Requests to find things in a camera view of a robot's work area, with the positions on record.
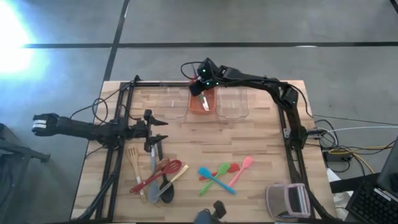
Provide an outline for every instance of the orange container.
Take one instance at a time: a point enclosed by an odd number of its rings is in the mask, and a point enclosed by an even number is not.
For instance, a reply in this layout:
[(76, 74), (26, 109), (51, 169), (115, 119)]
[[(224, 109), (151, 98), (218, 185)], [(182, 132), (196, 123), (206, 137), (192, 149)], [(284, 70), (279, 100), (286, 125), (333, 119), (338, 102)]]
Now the orange container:
[(188, 109), (193, 114), (200, 114), (200, 115), (208, 115), (213, 114), (216, 111), (216, 88), (212, 88), (210, 90), (203, 91), (203, 94), (206, 97), (207, 104), (209, 105), (209, 110), (206, 111), (200, 101), (199, 96), (192, 96), (189, 97), (189, 106)]

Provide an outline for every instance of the red spatula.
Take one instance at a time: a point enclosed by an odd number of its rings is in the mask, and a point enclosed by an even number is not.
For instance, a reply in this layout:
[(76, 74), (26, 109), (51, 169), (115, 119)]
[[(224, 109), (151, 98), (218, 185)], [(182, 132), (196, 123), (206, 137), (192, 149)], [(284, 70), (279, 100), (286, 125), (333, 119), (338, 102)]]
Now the red spatula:
[(164, 170), (156, 175), (153, 175), (152, 177), (149, 177), (147, 180), (145, 180), (144, 182), (137, 184), (135, 187), (133, 187), (130, 190), (130, 193), (138, 193), (141, 189), (143, 189), (147, 184), (151, 183), (152, 181), (154, 181), (156, 178), (160, 177), (163, 174), (173, 174), (177, 171), (180, 170), (182, 166), (181, 161), (179, 160), (173, 160), (171, 162), (169, 162), (165, 167)]
[[(239, 164), (233, 163), (233, 164), (231, 164), (231, 166), (229, 167), (227, 172), (233, 173), (233, 172), (236, 172), (236, 171), (239, 171), (239, 170), (240, 170)], [(211, 174), (212, 174), (212, 176), (215, 176), (215, 175), (217, 175), (217, 172), (213, 172)], [(205, 179), (207, 179), (207, 178), (206, 177), (199, 177), (199, 180), (205, 180)]]

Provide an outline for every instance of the white cable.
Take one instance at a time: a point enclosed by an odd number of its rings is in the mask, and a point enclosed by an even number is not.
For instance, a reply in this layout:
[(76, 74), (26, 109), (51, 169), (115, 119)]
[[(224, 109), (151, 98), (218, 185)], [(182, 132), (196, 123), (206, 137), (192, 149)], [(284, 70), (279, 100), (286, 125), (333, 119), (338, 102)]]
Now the white cable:
[(398, 126), (369, 126), (369, 127), (340, 128), (340, 129), (329, 130), (328, 133), (332, 133), (333, 131), (344, 131), (344, 130), (365, 129), (365, 128), (398, 128)]
[(333, 131), (330, 131), (330, 130), (327, 130), (327, 129), (325, 129), (325, 128), (319, 128), (319, 127), (317, 127), (318, 129), (321, 129), (321, 130), (324, 130), (324, 131), (327, 131), (328, 133), (330, 133), (330, 135), (332, 136), (332, 138), (333, 138), (333, 147), (334, 146), (337, 146), (337, 138), (336, 138), (336, 136), (332, 133)]

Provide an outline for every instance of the wooden spatula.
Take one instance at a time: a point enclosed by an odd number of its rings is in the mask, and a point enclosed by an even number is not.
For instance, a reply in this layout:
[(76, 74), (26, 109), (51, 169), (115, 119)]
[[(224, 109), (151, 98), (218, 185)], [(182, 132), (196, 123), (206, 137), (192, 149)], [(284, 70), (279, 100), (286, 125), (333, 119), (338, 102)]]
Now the wooden spatula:
[[(136, 149), (134, 149), (134, 148), (127, 149), (127, 158), (129, 160), (130, 164), (132, 165), (132, 168), (134, 169), (134, 173), (135, 173), (136, 179), (137, 179), (137, 184), (140, 184), (141, 176), (139, 174), (139, 169), (138, 169), (138, 157), (139, 157), (139, 154), (136, 151)], [(145, 196), (145, 192), (143, 189), (139, 191), (139, 194), (141, 195), (142, 202), (144, 202), (144, 203), (147, 202), (147, 198)]]

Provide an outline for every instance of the concrete floor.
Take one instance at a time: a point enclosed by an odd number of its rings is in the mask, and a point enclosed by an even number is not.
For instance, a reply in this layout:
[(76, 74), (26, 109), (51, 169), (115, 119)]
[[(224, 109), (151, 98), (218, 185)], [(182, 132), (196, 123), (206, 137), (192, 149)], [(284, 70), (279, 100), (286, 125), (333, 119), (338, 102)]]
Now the concrete floor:
[[(32, 161), (10, 223), (69, 219), (87, 141), (40, 138), (34, 114), (68, 116), (99, 95), (111, 49), (23, 49), (20, 44), (112, 43), (123, 0), (14, 0), (0, 2), (0, 122), (31, 148), (51, 153)], [(387, 0), (135, 0), (121, 43), (132, 42), (372, 42), (397, 41), (398, 15)], [(276, 47), (119, 49), (110, 80), (182, 79), (180, 64), (210, 57), (245, 73), (305, 80), (315, 114), (398, 123), (397, 47)], [(87, 111), (75, 119), (92, 121)], [(328, 119), (335, 128), (378, 126)], [(338, 132), (340, 144), (379, 146), (398, 129)], [(380, 171), (387, 151), (364, 156)], [(361, 175), (356, 161), (341, 178)], [(343, 169), (346, 164), (330, 164)]]

